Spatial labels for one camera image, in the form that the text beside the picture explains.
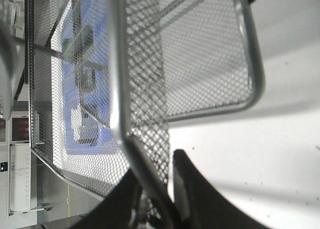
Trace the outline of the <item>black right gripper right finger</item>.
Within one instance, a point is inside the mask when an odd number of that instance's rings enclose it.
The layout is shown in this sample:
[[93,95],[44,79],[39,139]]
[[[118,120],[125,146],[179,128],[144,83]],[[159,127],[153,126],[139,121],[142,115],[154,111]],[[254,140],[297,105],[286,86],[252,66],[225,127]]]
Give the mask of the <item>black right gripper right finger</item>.
[[183,229],[266,228],[223,197],[182,149],[173,153],[173,191]]

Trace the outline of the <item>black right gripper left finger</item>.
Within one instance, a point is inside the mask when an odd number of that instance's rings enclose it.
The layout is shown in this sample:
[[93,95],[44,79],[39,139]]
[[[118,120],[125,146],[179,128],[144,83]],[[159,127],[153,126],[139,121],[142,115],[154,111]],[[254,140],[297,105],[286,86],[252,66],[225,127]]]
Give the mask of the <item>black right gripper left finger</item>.
[[73,229],[135,229],[142,187],[128,170],[119,184]]

